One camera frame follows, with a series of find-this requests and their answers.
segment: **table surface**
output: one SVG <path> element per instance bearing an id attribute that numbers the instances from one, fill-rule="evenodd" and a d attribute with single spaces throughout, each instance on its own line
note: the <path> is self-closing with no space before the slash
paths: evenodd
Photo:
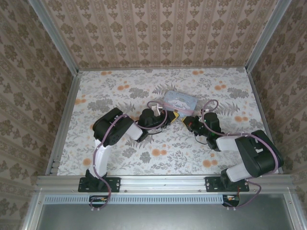
<path id="1" fill-rule="evenodd" d="M 162 100 L 168 90 L 198 98 L 194 115 L 210 99 L 222 131 L 264 129 L 244 68 L 87 71 L 73 109 L 58 175 L 84 175 L 94 152 L 94 122 L 118 107 L 137 120 L 149 100 Z M 205 142 L 205 137 L 198 137 Z M 239 152 L 210 150 L 196 142 L 180 119 L 162 133 L 137 143 L 127 136 L 113 146 L 109 175 L 212 174 L 242 162 Z"/>

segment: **wire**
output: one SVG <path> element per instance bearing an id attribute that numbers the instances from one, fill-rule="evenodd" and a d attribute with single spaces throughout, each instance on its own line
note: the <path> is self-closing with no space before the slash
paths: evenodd
<path id="1" fill-rule="evenodd" d="M 92 199 L 91 199 L 91 202 L 90 202 L 90 207 L 92 208 L 92 211 L 94 210 L 94 208 L 95 207 L 93 207 L 93 201 L 94 200 L 98 200 L 98 199 L 103 199 L 103 198 L 105 198 L 105 197 L 93 197 Z"/>
<path id="2" fill-rule="evenodd" d="M 96 175 L 101 181 L 103 181 L 103 182 L 106 184 L 106 186 L 107 186 L 107 191 L 108 191 L 108 197 L 107 197 L 107 199 L 106 199 L 106 202 L 105 202 L 100 208 L 104 208 L 104 207 L 107 205 L 107 203 L 110 201 L 110 198 L 111 198 L 111 187 L 110 187 L 110 185 L 108 184 L 108 182 L 98 174 L 98 172 L 97 172 L 97 170 L 96 170 L 96 163 L 95 163 L 95 162 L 96 162 L 96 154 L 97 154 L 98 150 L 100 149 L 100 147 L 104 144 L 104 142 L 105 142 L 105 140 L 106 140 L 106 138 L 107 138 L 109 132 L 111 131 L 111 129 L 113 128 L 113 126 L 116 124 L 116 122 L 118 122 L 121 118 L 127 117 L 127 116 L 128 116 L 128 115 L 126 115 L 126 114 L 122 114 L 122 115 L 120 115 L 118 118 L 116 118 L 115 121 L 113 121 L 113 123 L 112 123 L 112 124 L 110 125 L 110 127 L 107 129 L 106 134 L 104 135 L 104 138 L 102 139 L 101 143 L 97 146 L 97 148 L 96 148 L 95 151 L 94 151 L 94 155 L 93 155 L 93 170 L 94 170 L 94 173 L 95 173 L 95 175 Z M 94 207 L 93 207 L 93 199 L 91 200 L 90 206 L 91 206 L 91 208 L 92 208 L 92 210 L 93 210 L 93 209 L 94 209 Z"/>
<path id="3" fill-rule="evenodd" d="M 200 144 L 202 144 L 202 145 L 207 145 L 207 144 L 208 144 L 208 143 L 202 143 L 202 142 L 198 141 L 198 140 L 196 139 L 196 135 L 195 135 L 194 137 L 195 137 L 195 140 L 196 140 L 198 143 L 200 143 Z"/>
<path id="4" fill-rule="evenodd" d="M 148 135 L 156 135 L 156 134 L 158 134 L 158 133 L 162 133 L 162 131 L 163 131 L 163 128 L 162 127 L 160 127 L 161 128 L 161 131 L 159 131 L 159 132 L 156 132 L 156 133 L 148 133 Z"/>
<path id="5" fill-rule="evenodd" d="M 275 162 L 275 167 L 274 167 L 273 171 L 267 173 L 266 175 L 272 174 L 272 173 L 276 172 L 276 170 L 278 169 L 278 160 L 277 160 L 277 156 L 276 156 L 274 150 L 273 150 L 264 140 L 260 139 L 259 137 L 255 136 L 255 135 L 253 135 L 253 134 L 251 134 L 251 133 L 227 133 L 227 134 L 223 134 L 223 133 L 215 132 L 214 130 L 212 130 L 212 129 L 210 129 L 210 128 L 208 127 L 208 125 L 206 124 L 205 119 L 204 119 L 204 111 L 205 111 L 205 108 L 207 107 L 207 105 L 210 104 L 211 102 L 216 102 L 216 106 L 215 106 L 215 108 L 209 110 L 209 112 L 212 112 L 213 110 L 215 110 L 215 109 L 218 107 L 218 105 L 219 105 L 219 102 L 218 102 L 216 99 L 211 99 L 211 100 L 209 100 L 207 103 L 205 103 L 205 105 L 202 107 L 202 110 L 201 110 L 201 119 L 202 119 L 202 122 L 203 122 L 203 124 L 205 125 L 205 127 L 206 127 L 209 131 L 211 131 L 211 132 L 213 132 L 213 133 L 215 133 L 215 134 L 217 134 L 217 135 L 219 135 L 219 136 L 235 136 L 235 137 L 236 137 L 236 136 L 238 136 L 238 137 L 239 137 L 239 136 L 249 136 L 249 137 L 252 137 L 252 138 L 256 139 L 257 141 L 261 142 L 261 143 L 271 152 L 271 154 L 272 154 L 272 156 L 273 156 L 273 158 L 274 158 L 274 162 Z M 236 208 L 240 208 L 240 207 L 246 206 L 246 205 L 249 204 L 252 200 L 254 200 L 254 199 L 259 195 L 259 193 L 261 192 L 262 187 L 261 187 L 260 184 L 254 183 L 254 182 L 252 182 L 252 181 L 249 181 L 249 183 L 258 186 L 258 187 L 259 187 L 259 190 L 257 191 L 257 193 L 256 193 L 249 201 L 247 201 L 246 203 L 244 203 L 244 204 L 242 204 L 242 205 L 237 206 Z"/>
<path id="6" fill-rule="evenodd" d="M 211 102 L 216 102 L 216 107 L 215 107 L 214 109 L 212 109 L 212 110 L 209 110 L 209 112 L 212 112 L 213 110 L 215 110 L 215 109 L 218 107 L 218 105 L 219 105 L 219 103 L 218 103 L 218 101 L 217 101 L 216 99 L 211 99 L 211 100 L 209 100 L 209 101 L 203 106 L 202 111 L 201 111 L 201 118 L 202 118 L 202 122 L 203 122 L 203 124 L 206 126 L 206 128 L 207 128 L 209 131 L 211 131 L 211 132 L 213 132 L 213 133 L 215 133 L 215 134 L 217 134 L 217 135 L 219 135 L 219 136 L 235 136 L 235 137 L 239 137 L 239 136 L 249 136 L 249 137 L 252 137 L 252 138 L 256 139 L 257 141 L 261 142 L 261 143 L 271 152 L 271 154 L 272 154 L 272 156 L 273 156 L 273 158 L 274 158 L 274 162 L 275 162 L 275 167 L 274 167 L 273 171 L 267 173 L 267 175 L 276 172 L 277 169 L 278 169 L 278 160 L 277 160 L 277 156 L 276 156 L 274 150 L 273 150 L 264 140 L 260 139 L 259 137 L 255 136 L 255 135 L 253 135 L 253 134 L 251 134 L 251 133 L 227 133 L 227 134 L 223 134 L 223 133 L 215 132 L 214 130 L 212 130 L 212 129 L 210 129 L 210 128 L 208 127 L 208 125 L 206 124 L 206 122 L 205 122 L 205 120 L 204 120 L 204 113 L 203 113 L 203 112 L 205 111 L 205 107 L 206 107 L 209 103 L 211 103 Z"/>
<path id="7" fill-rule="evenodd" d="M 236 194 L 240 199 L 240 187 L 238 186 L 238 193 Z"/>
<path id="8" fill-rule="evenodd" d="M 229 203 L 227 203 L 227 202 L 225 202 L 224 201 L 224 204 L 227 204 L 228 206 L 230 206 L 230 207 L 233 207 L 234 209 L 235 208 L 241 208 L 241 207 L 244 207 L 244 206 L 246 206 L 246 205 L 248 205 L 250 202 L 252 202 L 253 201 L 253 199 L 255 199 L 258 195 L 259 195 L 259 193 L 261 192 L 261 190 L 262 190 L 262 187 L 261 187 L 261 185 L 260 184 L 257 184 L 257 183 L 255 183 L 255 182 L 252 182 L 252 181 L 249 181 L 249 180 L 245 180 L 245 181 L 247 181 L 247 182 L 249 182 L 249 183 L 251 183 L 251 184 L 253 184 L 253 185 L 255 185 L 255 186 L 258 186 L 259 187 L 259 189 L 258 189 L 258 191 L 256 192 L 256 194 L 249 200 L 249 201 L 247 201 L 247 202 L 245 202 L 244 204 L 242 204 L 242 205 L 239 205 L 239 206 L 237 206 L 237 207 L 234 207 L 234 206 L 232 206 L 231 204 L 229 204 Z"/>
<path id="9" fill-rule="evenodd" d="M 147 107 L 148 107 L 148 108 L 150 108 L 150 107 L 149 107 L 149 103 L 157 103 L 157 104 L 159 104 L 159 105 L 162 105 L 161 102 L 159 102 L 159 101 L 149 101 L 149 102 L 147 103 Z M 135 123 L 135 124 L 136 124 L 139 128 L 146 129 L 146 130 L 152 130 L 152 129 L 159 128 L 159 127 L 161 127 L 161 126 L 165 123 L 165 121 L 166 121 L 166 119 L 167 119 L 167 111 L 166 111 L 165 109 L 164 109 L 163 111 L 165 112 L 165 118 L 164 118 L 164 120 L 163 120 L 163 122 L 162 122 L 161 124 L 159 124 L 159 125 L 157 125 L 157 126 L 155 126 L 155 127 L 147 128 L 147 127 L 140 126 L 140 125 L 138 125 L 137 123 Z"/>

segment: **aluminum frame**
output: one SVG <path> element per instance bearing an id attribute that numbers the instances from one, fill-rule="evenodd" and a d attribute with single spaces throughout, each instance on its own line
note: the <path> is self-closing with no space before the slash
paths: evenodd
<path id="1" fill-rule="evenodd" d="M 113 196 L 130 195 L 220 195 L 235 194 L 223 192 L 206 192 L 205 177 L 208 175 L 168 175 L 168 176 L 119 176 L 121 178 L 120 191 Z M 81 176 L 39 176 L 23 230 L 35 230 L 47 195 L 107 195 L 107 193 L 79 193 L 78 185 Z M 272 174 L 254 178 L 253 182 L 262 186 L 262 194 L 283 194 L 287 203 L 289 215 L 295 230 L 305 230 L 306 220 L 302 208 L 295 194 L 290 175 Z M 250 184 L 249 192 L 255 194 L 258 187 Z"/>
<path id="2" fill-rule="evenodd" d="M 56 26 L 54 25 L 43 2 L 41 0 L 29 0 L 29 2 L 33 7 L 34 11 L 36 12 L 36 14 L 38 15 L 44 28 L 47 30 L 54 45 L 61 54 L 71 74 L 75 77 L 78 74 L 78 64 L 72 57 L 69 51 L 69 47 L 65 44 L 64 40 L 62 39 L 60 31 L 58 31 Z"/>
<path id="3" fill-rule="evenodd" d="M 80 80 L 85 72 L 81 71 L 74 78 L 67 103 L 63 112 L 63 118 L 60 123 L 59 132 L 52 150 L 46 175 L 56 174 L 61 158 L 62 149 L 65 143 L 69 127 L 69 119 L 73 111 L 74 101 L 80 85 Z M 253 93 L 258 105 L 265 130 L 270 139 L 272 139 L 270 130 L 267 126 L 265 116 L 260 104 L 257 90 L 250 72 L 248 78 L 253 89 Z M 218 176 L 214 175 L 168 175 L 168 176 L 118 176 L 121 178 L 121 195 L 217 195 L 217 194 L 235 194 L 235 193 L 207 193 L 204 177 Z M 35 230 L 42 212 L 45 196 L 47 195 L 80 195 L 78 193 L 78 184 L 81 176 L 39 176 L 34 190 L 34 196 L 30 203 L 28 213 L 25 218 L 23 230 Z M 287 203 L 287 208 L 295 230 L 305 230 L 306 219 L 303 214 L 301 204 L 295 194 L 295 187 L 292 184 L 290 175 L 273 174 L 269 176 L 252 179 L 253 182 L 262 186 L 262 194 L 283 194 Z M 254 194 L 258 190 L 257 186 L 250 184 L 250 191 L 244 194 Z M 82 193 L 91 195 L 107 195 L 107 193 Z"/>
<path id="4" fill-rule="evenodd" d="M 269 42 L 273 33 L 275 32 L 276 27 L 278 26 L 280 20 L 282 19 L 284 13 L 288 9 L 291 0 L 281 0 L 276 3 L 276 6 L 271 14 L 267 24 L 265 25 L 257 44 L 255 45 L 251 55 L 248 58 L 246 63 L 246 69 L 252 71 L 255 67 L 258 59 L 260 58 L 265 46 Z"/>

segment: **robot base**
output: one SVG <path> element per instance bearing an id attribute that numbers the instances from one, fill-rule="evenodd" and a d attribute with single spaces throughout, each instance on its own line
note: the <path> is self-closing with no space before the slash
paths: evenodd
<path id="1" fill-rule="evenodd" d="M 240 189 L 240 192 L 249 191 L 248 183 L 246 184 L 245 180 L 232 182 L 227 187 L 225 187 L 220 176 L 205 177 L 205 182 L 207 192 L 237 192 L 238 188 Z"/>
<path id="2" fill-rule="evenodd" d="M 103 176 L 110 185 L 112 193 L 119 193 L 120 177 Z M 107 186 L 98 178 L 92 176 L 89 170 L 86 171 L 85 177 L 81 177 L 78 186 L 79 193 L 107 193 Z"/>

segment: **patterned wallpaper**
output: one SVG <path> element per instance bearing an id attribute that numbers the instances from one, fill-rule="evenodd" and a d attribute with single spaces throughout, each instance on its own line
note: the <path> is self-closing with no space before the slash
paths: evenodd
<path id="1" fill-rule="evenodd" d="M 307 1 L 291 2 L 252 71 L 275 144 L 307 215 Z"/>
<path id="2" fill-rule="evenodd" d="M 29 3 L 0 0 L 0 229 L 22 224 L 71 79 Z"/>
<path id="3" fill-rule="evenodd" d="M 43 0 L 79 68 L 243 66 L 277 0 Z"/>

